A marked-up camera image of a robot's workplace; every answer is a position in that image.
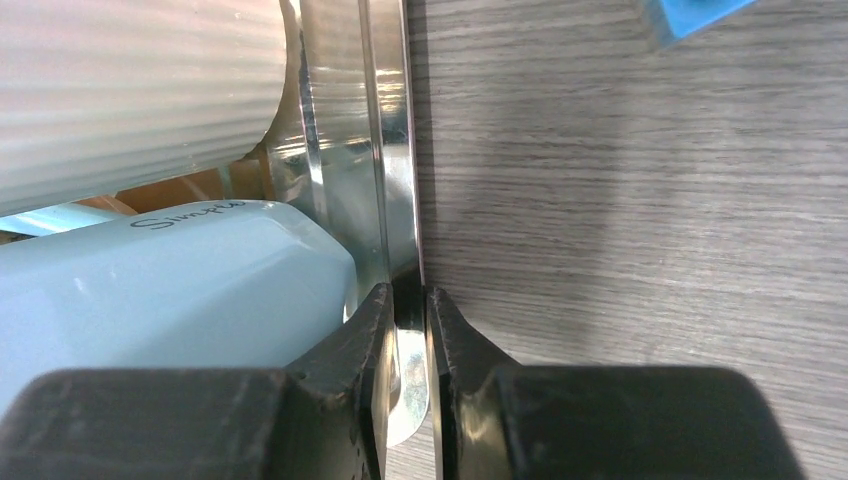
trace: wood grain surface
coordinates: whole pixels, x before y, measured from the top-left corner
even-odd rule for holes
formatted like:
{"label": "wood grain surface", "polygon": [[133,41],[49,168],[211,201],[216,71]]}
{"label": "wood grain surface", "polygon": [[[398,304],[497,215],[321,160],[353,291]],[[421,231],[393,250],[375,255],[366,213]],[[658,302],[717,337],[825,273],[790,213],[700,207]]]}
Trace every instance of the wood grain surface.
{"label": "wood grain surface", "polygon": [[[409,0],[428,283],[522,362],[717,364],[848,478],[848,2]],[[432,429],[389,478],[434,478]]]}

